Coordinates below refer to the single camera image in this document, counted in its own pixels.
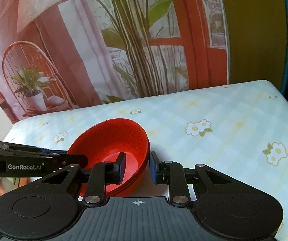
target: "floral tablecloth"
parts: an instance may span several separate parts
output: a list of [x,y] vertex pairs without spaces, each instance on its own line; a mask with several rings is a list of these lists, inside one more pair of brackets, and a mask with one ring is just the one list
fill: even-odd
[[[267,81],[128,100],[28,118],[5,141],[67,150],[89,127],[128,118],[161,160],[203,163],[274,196],[284,210],[276,238],[288,241],[288,103]],[[134,195],[167,195],[147,174]]]

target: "stacked red bowls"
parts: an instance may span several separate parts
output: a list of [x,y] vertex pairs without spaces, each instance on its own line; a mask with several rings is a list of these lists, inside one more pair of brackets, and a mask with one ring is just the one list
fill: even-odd
[[68,154],[83,154],[86,168],[94,164],[114,162],[120,152],[126,154],[126,170],[121,185],[108,185],[107,196],[128,196],[141,183],[149,159],[150,146],[144,129],[135,121],[117,118],[103,121],[86,130],[68,150]]

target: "white flower pot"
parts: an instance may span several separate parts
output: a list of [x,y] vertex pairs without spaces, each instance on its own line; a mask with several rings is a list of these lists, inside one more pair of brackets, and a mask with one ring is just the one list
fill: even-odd
[[43,95],[41,93],[32,97],[26,97],[26,99],[28,100],[32,108],[36,110],[47,110]]

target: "black clamp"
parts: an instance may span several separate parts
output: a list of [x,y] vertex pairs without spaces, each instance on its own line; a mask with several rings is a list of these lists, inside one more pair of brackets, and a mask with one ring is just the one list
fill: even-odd
[[[85,208],[106,201],[106,185],[121,184],[126,155],[115,162],[101,162],[92,169],[71,164],[0,197],[0,236],[34,240],[52,236],[70,226]],[[83,201],[76,202],[87,183]]]
[[[274,197],[204,164],[187,169],[152,152],[149,165],[153,183],[169,185],[169,203],[191,209],[202,228],[228,240],[273,240],[283,218]],[[193,184],[197,201],[191,201],[187,184]]]
[[86,167],[84,155],[0,141],[0,177],[42,177],[69,164]]

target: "printed backdrop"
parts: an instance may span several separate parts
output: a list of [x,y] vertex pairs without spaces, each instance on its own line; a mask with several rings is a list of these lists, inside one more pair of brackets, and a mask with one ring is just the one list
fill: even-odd
[[45,113],[228,83],[221,0],[0,0],[0,106]]

